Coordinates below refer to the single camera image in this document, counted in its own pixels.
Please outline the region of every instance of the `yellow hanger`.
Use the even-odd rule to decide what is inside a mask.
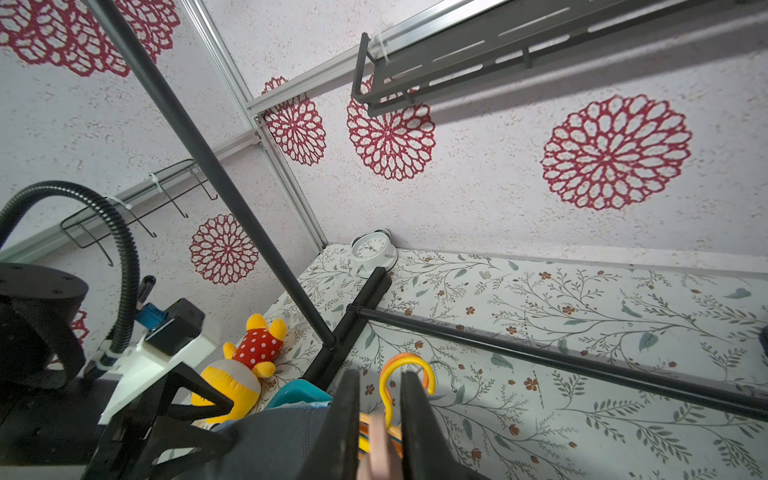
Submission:
[[[401,366],[404,365],[418,365],[424,369],[424,388],[427,389],[429,395],[435,394],[435,386],[437,381],[435,380],[435,371],[432,367],[422,359],[422,357],[415,353],[400,353],[392,357],[386,365],[379,377],[379,394],[382,397],[382,403],[384,403],[384,420],[386,422],[387,429],[392,424],[392,417],[394,416],[394,408],[392,407],[392,394],[389,393],[387,388],[387,380],[389,377]]]

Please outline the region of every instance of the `clock face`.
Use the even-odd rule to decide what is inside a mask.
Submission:
[[[388,237],[384,233],[371,233],[361,238],[352,246],[352,254],[357,258],[370,258],[384,250]]]

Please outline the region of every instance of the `gray fabric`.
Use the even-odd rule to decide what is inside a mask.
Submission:
[[[314,445],[328,409],[270,409],[233,422],[220,433],[234,439],[225,456],[179,480],[293,480]]]

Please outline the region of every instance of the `black metal shelf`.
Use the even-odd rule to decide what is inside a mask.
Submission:
[[[514,80],[567,56],[746,1],[512,0],[381,58],[369,52],[363,33],[352,96],[375,117],[445,97],[490,74]],[[381,46],[386,49],[386,42]],[[362,92],[366,57],[374,65],[373,81]]]

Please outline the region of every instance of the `black rod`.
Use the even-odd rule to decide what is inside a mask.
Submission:
[[[373,273],[360,289],[355,301],[346,307],[344,316],[336,329],[333,330],[333,334],[339,339],[339,346],[335,349],[325,347],[320,349],[304,372],[303,379],[321,390],[328,389],[346,360],[349,351],[357,342],[360,333],[368,325],[366,320],[357,315],[357,309],[362,307],[376,308],[390,285],[392,285],[392,279],[389,278],[383,267],[378,266],[373,269]]]
[[[682,400],[683,402],[695,403],[722,412],[768,422],[768,398],[765,397],[749,396],[685,380],[672,379],[642,370],[633,370],[584,357],[571,356],[554,350],[541,349],[516,341],[492,338],[479,333],[458,330],[454,327],[436,325],[424,322],[423,320],[410,319],[377,310],[363,308],[358,314],[363,319],[397,326],[412,332],[421,333],[422,335],[461,343],[462,345],[475,347],[486,352],[499,353],[516,359],[539,363],[554,369],[561,369],[593,379],[604,380],[605,382],[644,390],[672,399]]]
[[[165,116],[168,124],[174,129],[181,143],[184,144],[197,165],[208,177],[210,184],[219,194],[221,200],[224,200],[235,219],[240,222],[245,233],[248,234],[261,256],[266,260],[266,264],[270,266],[293,302],[306,317],[306,321],[315,329],[315,333],[323,341],[323,345],[327,348],[334,348],[337,343],[336,337],[323,322],[323,318],[299,284],[299,280],[290,271],[275,244],[261,227],[256,215],[248,207],[248,203],[219,163],[216,155],[208,146],[203,135],[200,134],[187,111],[184,110],[179,99],[176,98],[176,94],[171,90],[152,58],[144,50],[144,46],[139,42],[120,10],[112,0],[85,0],[85,3],[99,25],[107,32],[107,36],[112,40],[114,46],[123,55],[125,62],[131,67],[157,108]]]

